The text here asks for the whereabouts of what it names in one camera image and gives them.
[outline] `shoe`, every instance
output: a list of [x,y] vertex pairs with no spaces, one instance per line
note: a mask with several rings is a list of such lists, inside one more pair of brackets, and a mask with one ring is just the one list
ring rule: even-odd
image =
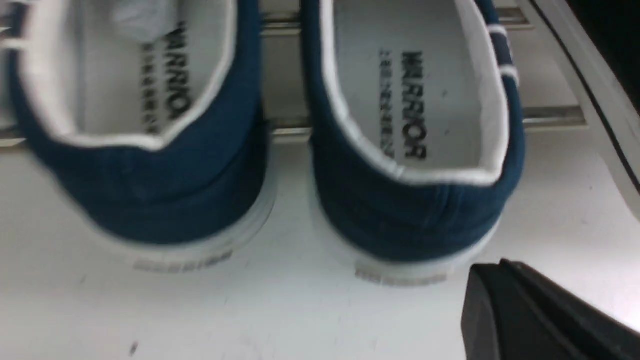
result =
[[524,162],[492,2],[313,0],[301,19],[318,229],[359,277],[442,281],[492,237]]
[[275,199],[258,1],[185,2],[153,44],[118,35],[109,6],[11,5],[3,46],[20,131],[134,267],[215,265]]
[[640,3],[519,0],[578,97],[589,130],[640,220]]

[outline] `white shelf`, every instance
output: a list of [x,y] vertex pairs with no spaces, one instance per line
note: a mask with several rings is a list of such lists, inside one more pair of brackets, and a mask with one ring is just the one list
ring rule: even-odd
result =
[[[314,237],[308,152],[276,148],[280,195],[245,249],[186,275],[129,270],[25,153],[0,157],[0,358],[463,359],[465,271],[426,288],[355,279]],[[480,261],[525,261],[640,329],[640,224],[585,131],[529,135]]]

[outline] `shelf bar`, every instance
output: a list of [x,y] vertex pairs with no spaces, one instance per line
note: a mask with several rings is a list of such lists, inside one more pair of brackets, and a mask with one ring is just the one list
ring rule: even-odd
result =
[[[500,22],[508,30],[534,29],[519,8],[498,8],[497,11]],[[263,37],[296,37],[300,34],[300,29],[300,15],[297,12],[262,14]]]

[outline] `shoe insole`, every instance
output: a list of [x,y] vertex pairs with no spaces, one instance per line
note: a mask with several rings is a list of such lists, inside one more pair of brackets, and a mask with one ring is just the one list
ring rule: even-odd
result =
[[85,134],[162,133],[221,63],[228,0],[182,1],[175,31],[153,44],[120,34],[111,3],[73,1],[60,54],[67,104]]
[[477,167],[481,103],[453,0],[335,0],[340,85],[363,134],[399,164]]

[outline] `shoe lining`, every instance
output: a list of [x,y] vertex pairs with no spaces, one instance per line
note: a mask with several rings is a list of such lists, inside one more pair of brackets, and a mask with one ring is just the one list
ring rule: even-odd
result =
[[334,110],[340,96],[347,108],[334,112],[351,122],[346,133],[373,165],[409,183],[496,182],[508,144],[508,109],[475,4],[324,3],[333,6]]
[[236,9],[232,0],[181,5],[174,32],[139,44],[110,22],[110,1],[34,4],[24,72],[44,127],[74,145],[159,150],[197,120],[232,62]]

